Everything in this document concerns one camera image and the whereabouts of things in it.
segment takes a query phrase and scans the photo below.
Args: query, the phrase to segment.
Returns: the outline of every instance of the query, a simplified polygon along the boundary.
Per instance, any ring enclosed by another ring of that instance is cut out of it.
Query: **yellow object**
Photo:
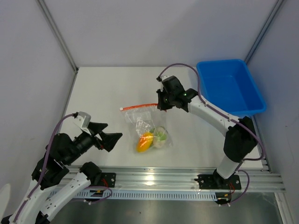
[[[151,143],[153,142],[154,134],[151,132],[144,133],[137,144],[136,151],[139,153],[143,153],[149,149]]]

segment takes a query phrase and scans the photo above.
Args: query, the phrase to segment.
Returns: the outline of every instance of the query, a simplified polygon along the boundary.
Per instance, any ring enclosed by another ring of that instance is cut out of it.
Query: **white table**
[[[108,123],[106,133],[122,132],[115,148],[108,153],[92,147],[73,165],[92,161],[99,166],[111,167],[163,167],[163,168],[215,168],[223,156],[224,137],[206,121],[183,110],[167,111],[166,128],[172,137],[173,147],[149,150],[138,154],[130,143],[120,107],[157,103],[156,80],[164,67],[81,67],[78,71],[66,114],[84,111],[93,122]],[[166,75],[175,75],[185,89],[196,89],[197,79],[188,68],[169,68]],[[61,132],[71,138],[81,131],[67,119]],[[259,157],[257,148],[248,155]],[[261,169],[260,161],[247,161],[246,169]]]

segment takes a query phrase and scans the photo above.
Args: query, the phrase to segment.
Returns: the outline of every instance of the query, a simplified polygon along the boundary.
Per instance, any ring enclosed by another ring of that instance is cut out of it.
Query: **blue tray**
[[[244,61],[199,62],[196,68],[201,94],[214,105],[239,117],[266,110],[266,103]]]

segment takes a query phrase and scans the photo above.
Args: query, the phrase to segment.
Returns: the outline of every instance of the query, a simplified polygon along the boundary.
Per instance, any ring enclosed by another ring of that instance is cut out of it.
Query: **metal floor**
[[[282,224],[274,194],[247,193],[231,207],[214,202],[106,200],[72,202],[51,224]]]

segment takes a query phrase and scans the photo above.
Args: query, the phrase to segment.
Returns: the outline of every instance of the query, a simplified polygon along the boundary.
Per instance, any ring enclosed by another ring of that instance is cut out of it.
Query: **perforated metal strip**
[[[50,197],[55,195],[59,190],[51,192]],[[92,196],[94,192],[83,190],[74,198],[100,199],[102,197]],[[134,200],[175,200],[175,201],[216,201],[214,192],[180,192],[180,191],[148,191],[148,190],[115,190],[110,199],[134,199]]]

